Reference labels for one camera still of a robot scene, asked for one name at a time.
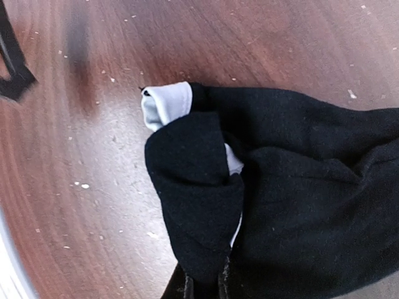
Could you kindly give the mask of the black underwear white trim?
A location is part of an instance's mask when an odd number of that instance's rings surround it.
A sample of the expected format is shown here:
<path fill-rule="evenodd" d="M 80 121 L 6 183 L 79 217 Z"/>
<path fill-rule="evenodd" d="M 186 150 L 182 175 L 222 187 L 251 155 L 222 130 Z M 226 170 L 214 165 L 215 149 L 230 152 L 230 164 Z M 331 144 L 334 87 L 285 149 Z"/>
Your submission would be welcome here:
<path fill-rule="evenodd" d="M 195 298 L 334 298 L 398 271 L 398 109 L 270 88 L 142 89 L 145 164 Z"/>

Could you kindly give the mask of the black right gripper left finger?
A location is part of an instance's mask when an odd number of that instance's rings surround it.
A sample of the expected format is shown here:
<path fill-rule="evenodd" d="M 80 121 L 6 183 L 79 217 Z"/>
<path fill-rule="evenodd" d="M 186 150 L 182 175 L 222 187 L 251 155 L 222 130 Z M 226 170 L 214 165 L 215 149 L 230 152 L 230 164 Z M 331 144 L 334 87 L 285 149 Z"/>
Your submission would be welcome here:
<path fill-rule="evenodd" d="M 161 299 L 194 299 L 193 279 L 177 264 Z"/>

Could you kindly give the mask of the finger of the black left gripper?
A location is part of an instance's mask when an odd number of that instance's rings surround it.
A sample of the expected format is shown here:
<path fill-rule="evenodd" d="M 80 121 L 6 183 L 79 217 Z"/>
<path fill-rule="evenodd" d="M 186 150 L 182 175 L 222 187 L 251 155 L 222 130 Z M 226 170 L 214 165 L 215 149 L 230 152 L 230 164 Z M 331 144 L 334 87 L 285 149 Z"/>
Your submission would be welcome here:
<path fill-rule="evenodd" d="M 1 78 L 1 96 L 18 102 L 23 93 L 37 80 L 27 68 L 3 1 L 1 1 L 1 56 L 9 72 L 8 79 Z"/>

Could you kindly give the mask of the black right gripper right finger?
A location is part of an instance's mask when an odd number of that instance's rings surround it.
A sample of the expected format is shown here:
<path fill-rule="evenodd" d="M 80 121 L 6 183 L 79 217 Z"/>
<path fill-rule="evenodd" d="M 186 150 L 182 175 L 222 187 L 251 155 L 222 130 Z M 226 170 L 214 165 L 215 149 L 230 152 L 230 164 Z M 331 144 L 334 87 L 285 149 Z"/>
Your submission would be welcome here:
<path fill-rule="evenodd" d="M 229 287 L 230 277 L 230 258 L 227 257 L 224 263 L 223 270 L 218 274 L 218 298 L 232 299 Z"/>

